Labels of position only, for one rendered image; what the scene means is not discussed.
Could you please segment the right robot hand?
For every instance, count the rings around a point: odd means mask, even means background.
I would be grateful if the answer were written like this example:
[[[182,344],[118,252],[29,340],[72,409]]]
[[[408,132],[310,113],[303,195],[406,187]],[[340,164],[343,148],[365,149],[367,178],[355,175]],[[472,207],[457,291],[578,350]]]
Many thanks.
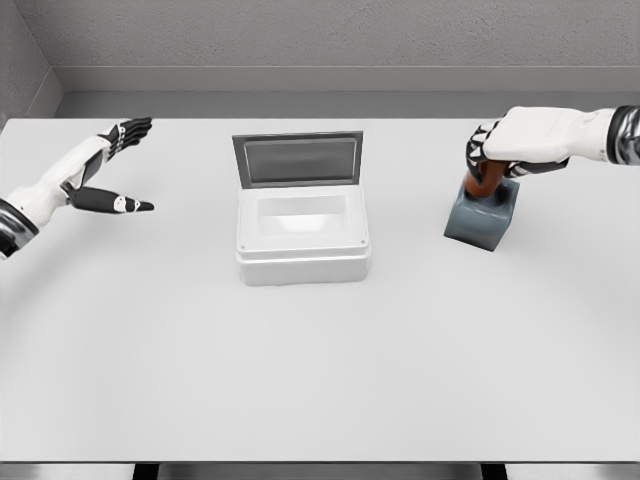
[[[572,156],[569,130],[579,112],[569,108],[522,107],[480,124],[466,144],[466,164],[474,177],[484,160],[508,163],[508,179],[564,169]]]

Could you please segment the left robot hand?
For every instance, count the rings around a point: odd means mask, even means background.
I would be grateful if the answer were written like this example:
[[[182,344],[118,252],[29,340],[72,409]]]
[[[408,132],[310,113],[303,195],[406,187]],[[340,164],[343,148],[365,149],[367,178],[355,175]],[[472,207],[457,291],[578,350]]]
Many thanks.
[[[136,146],[152,128],[152,118],[125,119],[81,142],[58,160],[42,177],[60,193],[66,204],[78,210],[104,214],[153,211],[154,205],[87,183],[122,150]]]

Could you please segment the brown cylindrical bottle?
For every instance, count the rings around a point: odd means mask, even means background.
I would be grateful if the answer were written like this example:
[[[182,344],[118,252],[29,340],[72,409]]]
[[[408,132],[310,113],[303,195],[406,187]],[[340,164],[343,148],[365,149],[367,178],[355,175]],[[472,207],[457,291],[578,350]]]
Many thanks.
[[[463,186],[467,194],[474,198],[488,198],[500,185],[508,163],[504,161],[484,160],[478,163],[478,175],[468,173]]]

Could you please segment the grey block holder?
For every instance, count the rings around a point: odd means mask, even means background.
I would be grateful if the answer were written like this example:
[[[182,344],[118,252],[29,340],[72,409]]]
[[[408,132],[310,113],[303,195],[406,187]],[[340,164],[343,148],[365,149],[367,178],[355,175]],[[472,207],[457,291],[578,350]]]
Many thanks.
[[[503,179],[492,195],[479,198],[461,185],[444,236],[493,252],[511,224],[519,188],[518,182]]]

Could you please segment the grey box lid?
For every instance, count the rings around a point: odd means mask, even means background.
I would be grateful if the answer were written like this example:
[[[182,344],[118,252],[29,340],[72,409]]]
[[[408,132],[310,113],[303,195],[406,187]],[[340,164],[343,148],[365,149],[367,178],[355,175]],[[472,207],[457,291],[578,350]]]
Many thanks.
[[[234,135],[243,189],[357,185],[362,131]]]

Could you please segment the white open box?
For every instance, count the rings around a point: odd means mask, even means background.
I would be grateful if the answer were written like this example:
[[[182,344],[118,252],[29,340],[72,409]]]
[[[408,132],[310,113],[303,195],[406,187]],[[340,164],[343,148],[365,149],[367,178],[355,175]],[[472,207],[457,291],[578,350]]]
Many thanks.
[[[359,185],[243,189],[236,261],[249,286],[357,282],[371,260]]]

